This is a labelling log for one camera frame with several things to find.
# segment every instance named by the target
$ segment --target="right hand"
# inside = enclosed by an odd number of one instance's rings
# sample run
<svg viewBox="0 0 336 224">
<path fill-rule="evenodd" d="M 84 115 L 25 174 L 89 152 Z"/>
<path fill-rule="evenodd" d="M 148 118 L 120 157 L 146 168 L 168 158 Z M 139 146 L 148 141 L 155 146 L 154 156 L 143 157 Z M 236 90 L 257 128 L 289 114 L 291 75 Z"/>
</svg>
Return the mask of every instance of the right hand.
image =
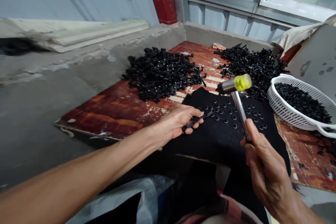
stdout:
<svg viewBox="0 0 336 224">
<path fill-rule="evenodd" d="M 311 218 L 306 223 L 317 223 L 314 222 L 317 216 L 294 191 L 284 159 L 264 134 L 259 133 L 251 119 L 246 120 L 246 127 L 254 146 L 246 144 L 245 138 L 240 144 L 245 146 L 246 164 L 251 169 L 252 185 L 257 197 L 280 223 L 302 223 L 308 216 Z"/>
</svg>

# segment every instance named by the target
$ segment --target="red box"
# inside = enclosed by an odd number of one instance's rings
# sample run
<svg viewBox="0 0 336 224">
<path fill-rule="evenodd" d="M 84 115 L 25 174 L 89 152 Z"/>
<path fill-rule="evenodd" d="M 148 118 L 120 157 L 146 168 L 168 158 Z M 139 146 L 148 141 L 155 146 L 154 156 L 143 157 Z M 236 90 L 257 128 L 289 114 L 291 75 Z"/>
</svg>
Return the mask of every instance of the red box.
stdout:
<svg viewBox="0 0 336 224">
<path fill-rule="evenodd" d="M 177 23 L 174 0 L 153 0 L 160 23 Z"/>
</svg>

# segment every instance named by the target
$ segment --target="worn wooden surface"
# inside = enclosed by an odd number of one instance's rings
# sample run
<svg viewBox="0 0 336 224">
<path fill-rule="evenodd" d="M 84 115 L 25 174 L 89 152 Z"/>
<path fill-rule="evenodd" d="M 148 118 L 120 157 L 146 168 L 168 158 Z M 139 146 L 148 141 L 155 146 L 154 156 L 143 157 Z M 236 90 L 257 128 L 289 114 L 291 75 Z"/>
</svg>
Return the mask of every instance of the worn wooden surface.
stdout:
<svg viewBox="0 0 336 224">
<path fill-rule="evenodd" d="M 207 84 L 205 89 L 217 94 L 217 84 L 223 81 L 217 66 L 226 61 L 214 55 L 213 51 L 210 47 L 187 41 L 170 50 L 172 53 L 193 53 L 192 61 L 203 65 L 204 72 L 208 73 L 204 79 Z M 70 135 L 72 131 L 77 131 L 105 140 L 121 140 L 160 119 L 176 103 L 181 103 L 186 94 L 191 94 L 199 87 L 201 85 L 189 86 L 184 91 L 178 91 L 177 96 L 161 99 L 160 104 L 155 104 L 153 101 L 140 101 L 137 90 L 130 89 L 127 81 L 122 80 L 64 115 L 55 125 Z M 318 145 L 331 146 L 329 140 L 317 138 L 311 132 L 290 126 L 276 115 L 274 117 L 287 145 L 292 182 L 336 192 L 336 167 L 330 162 L 335 158 L 325 150 L 323 156 L 317 154 L 320 151 Z"/>
</svg>

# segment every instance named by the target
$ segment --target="white plastic basket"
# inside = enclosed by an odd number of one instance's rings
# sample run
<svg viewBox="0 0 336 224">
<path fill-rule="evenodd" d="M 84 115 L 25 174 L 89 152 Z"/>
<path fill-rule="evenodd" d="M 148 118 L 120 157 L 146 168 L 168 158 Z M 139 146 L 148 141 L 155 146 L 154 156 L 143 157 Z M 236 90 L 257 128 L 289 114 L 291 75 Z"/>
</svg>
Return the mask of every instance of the white plastic basket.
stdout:
<svg viewBox="0 0 336 224">
<path fill-rule="evenodd" d="M 301 90 L 309 93 L 313 99 L 318 100 L 331 116 L 331 124 L 326 124 L 311 119 L 310 117 L 302 114 L 291 105 L 289 105 L 275 89 L 274 84 L 279 82 L 296 86 Z M 331 128 L 333 130 L 336 130 L 336 103 L 317 88 L 301 80 L 298 80 L 293 76 L 280 74 L 280 76 L 275 77 L 271 80 L 271 86 L 268 89 L 267 96 L 269 104 L 271 105 L 274 112 L 287 123 L 304 130 L 318 130 L 322 135 L 325 135 L 326 137 L 336 138 L 336 133 L 329 133 L 323 129 Z"/>
</svg>

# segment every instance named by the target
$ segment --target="left hand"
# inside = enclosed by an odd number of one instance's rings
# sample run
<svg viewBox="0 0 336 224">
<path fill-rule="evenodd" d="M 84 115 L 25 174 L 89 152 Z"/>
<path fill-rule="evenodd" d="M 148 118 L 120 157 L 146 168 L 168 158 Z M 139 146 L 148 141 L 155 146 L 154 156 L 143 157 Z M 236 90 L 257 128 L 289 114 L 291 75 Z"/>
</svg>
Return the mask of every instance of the left hand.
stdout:
<svg viewBox="0 0 336 224">
<path fill-rule="evenodd" d="M 156 125 L 159 127 L 161 134 L 165 135 L 165 143 L 169 142 L 182 134 L 182 127 L 190 123 L 192 116 L 201 117 L 204 112 L 187 105 L 178 104 L 175 108 L 163 116 Z M 188 128 L 185 133 L 191 134 L 193 128 L 196 129 L 203 123 L 203 119 L 200 119 L 192 128 Z"/>
</svg>

